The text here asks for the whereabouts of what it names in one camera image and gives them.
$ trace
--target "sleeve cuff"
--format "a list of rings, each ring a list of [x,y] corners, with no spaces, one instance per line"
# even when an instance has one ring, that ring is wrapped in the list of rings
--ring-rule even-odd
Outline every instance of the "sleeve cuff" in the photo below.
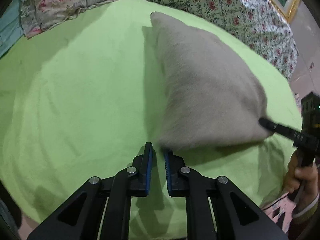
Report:
[[[319,193],[317,197],[314,199],[314,201],[312,201],[305,209],[303,209],[299,213],[295,213],[293,210],[292,222],[294,224],[302,224],[308,219],[310,219],[318,208],[318,200],[319,200]]]

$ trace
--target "green bed sheet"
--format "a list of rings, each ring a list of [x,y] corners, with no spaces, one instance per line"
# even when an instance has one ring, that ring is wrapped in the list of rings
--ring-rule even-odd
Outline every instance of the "green bed sheet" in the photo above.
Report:
[[[22,37],[0,60],[0,178],[34,220],[44,220],[89,177],[114,176],[151,141],[151,191],[132,200],[130,239],[186,236],[185,200],[168,197],[156,145],[165,91],[150,34],[153,11],[219,36],[262,83],[268,115],[301,127],[286,79],[215,25],[143,0],[86,11],[31,40]],[[292,152],[289,140],[274,135],[260,144],[177,154],[204,176],[229,177],[262,205],[280,194]]]

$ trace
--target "metal bolt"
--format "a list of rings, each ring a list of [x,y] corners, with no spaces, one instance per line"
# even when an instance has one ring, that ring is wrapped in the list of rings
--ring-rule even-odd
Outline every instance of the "metal bolt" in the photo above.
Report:
[[[218,178],[218,181],[219,181],[220,183],[222,183],[222,184],[227,184],[228,178],[225,177],[225,176],[221,176],[221,177]]]
[[[91,184],[97,184],[97,183],[99,182],[99,178],[98,178],[98,177],[91,177],[91,178],[89,179],[89,182],[90,182]]]
[[[130,167],[127,168],[127,172],[128,173],[135,173],[136,171],[137,171],[136,167],[130,166]]]
[[[182,168],[180,169],[180,171],[181,171],[182,173],[184,173],[184,174],[187,174],[187,173],[190,172],[190,168],[189,168],[189,167],[182,167]]]

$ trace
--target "light blue cloth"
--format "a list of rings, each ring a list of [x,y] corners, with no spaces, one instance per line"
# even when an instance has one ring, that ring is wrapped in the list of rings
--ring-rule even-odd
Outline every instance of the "light blue cloth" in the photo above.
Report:
[[[19,0],[12,0],[0,18],[0,57],[23,35],[19,23]]]

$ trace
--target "gold picture frame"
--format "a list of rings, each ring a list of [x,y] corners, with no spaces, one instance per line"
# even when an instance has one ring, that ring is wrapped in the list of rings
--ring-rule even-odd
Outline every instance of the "gold picture frame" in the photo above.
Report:
[[[294,15],[297,12],[300,0],[287,0],[286,4],[282,4],[278,0],[269,0],[276,10],[284,17],[284,19],[291,23]]]

